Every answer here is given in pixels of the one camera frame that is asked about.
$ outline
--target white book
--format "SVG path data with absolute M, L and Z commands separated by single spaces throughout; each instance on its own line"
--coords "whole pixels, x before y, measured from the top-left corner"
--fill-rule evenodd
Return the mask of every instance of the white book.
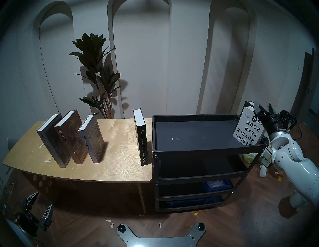
M 104 140 L 94 114 L 90 114 L 78 130 L 93 163 L 99 163 Z
M 247 106 L 241 113 L 233 137 L 243 145 L 254 145 L 260 142 L 265 131 L 263 123 L 254 114 L 254 108 Z

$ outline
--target table leg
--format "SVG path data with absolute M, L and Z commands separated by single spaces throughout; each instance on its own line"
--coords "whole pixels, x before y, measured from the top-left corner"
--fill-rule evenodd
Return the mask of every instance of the table leg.
M 143 212 L 146 214 L 145 205 L 144 205 L 144 199 L 143 199 L 143 194 L 142 194 L 142 189 L 141 189 L 141 184 L 138 183 L 138 184 L 137 184 L 137 187 L 138 187 L 138 192 L 139 192 L 140 198 L 141 198 L 141 203 L 142 203 L 142 207 L 143 207 Z

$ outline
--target grey book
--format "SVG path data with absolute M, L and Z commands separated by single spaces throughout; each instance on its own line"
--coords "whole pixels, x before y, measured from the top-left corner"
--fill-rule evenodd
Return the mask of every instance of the grey book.
M 90 114 L 78 130 L 93 163 L 99 163 L 104 144 L 103 137 L 94 114 Z
M 53 114 L 37 130 L 38 135 L 43 141 L 54 160 L 60 167 L 66 167 L 71 159 L 69 151 L 66 149 L 54 126 L 62 119 L 61 113 Z
M 146 124 L 141 109 L 133 110 L 135 132 L 138 145 L 138 151 L 141 159 L 141 165 L 148 164 Z

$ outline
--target wooden floor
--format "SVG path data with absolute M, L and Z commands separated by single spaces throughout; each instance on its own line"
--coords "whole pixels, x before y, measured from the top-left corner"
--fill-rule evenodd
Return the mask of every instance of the wooden floor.
M 319 140 L 310 129 L 301 125 L 303 137 L 298 140 L 305 157 L 319 166 Z M 293 138 L 299 137 L 294 129 Z M 38 239 L 49 246 L 126 246 L 116 232 L 125 223 L 139 237 L 176 237 L 186 235 L 196 222 L 206 225 L 206 232 L 197 246 L 290 246 L 300 235 L 313 210 L 310 204 L 298 210 L 291 208 L 289 195 L 294 187 L 282 177 L 275 177 L 273 168 L 266 177 L 259 176 L 255 166 L 244 182 L 229 198 L 226 206 L 195 212 L 155 214 L 153 185 L 146 184 L 145 200 L 148 214 L 139 216 L 142 207 L 136 185 L 81 183 L 78 191 L 60 194 L 53 212 L 53 222 L 47 232 L 38 230 Z M 19 171 L 9 180 L 14 182 L 8 204 L 13 210 L 17 201 L 36 192 Z M 32 213 L 40 218 L 48 202 L 40 195 Z

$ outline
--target hardcover book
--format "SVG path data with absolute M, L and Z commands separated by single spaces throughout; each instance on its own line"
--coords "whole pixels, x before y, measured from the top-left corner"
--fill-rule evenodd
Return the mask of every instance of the hardcover book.
M 104 144 L 103 137 L 94 114 L 90 114 L 78 130 L 93 163 L 99 163 Z
M 266 129 L 254 114 L 254 103 L 246 101 L 245 105 L 248 106 L 244 106 L 241 112 L 233 137 L 243 145 L 258 144 Z
M 78 110 L 69 111 L 55 126 L 55 130 L 68 149 L 73 161 L 82 164 L 87 154 L 87 149 L 78 133 L 82 125 Z
M 146 124 L 141 109 L 133 110 L 135 132 L 137 139 L 138 151 L 141 159 L 141 165 L 148 164 Z
M 37 130 L 37 133 L 57 164 L 60 167 L 66 167 L 71 156 L 54 129 L 54 126 L 61 120 L 61 118 L 61 113 L 53 114 L 44 122 L 44 124 L 41 125 L 41 127 Z

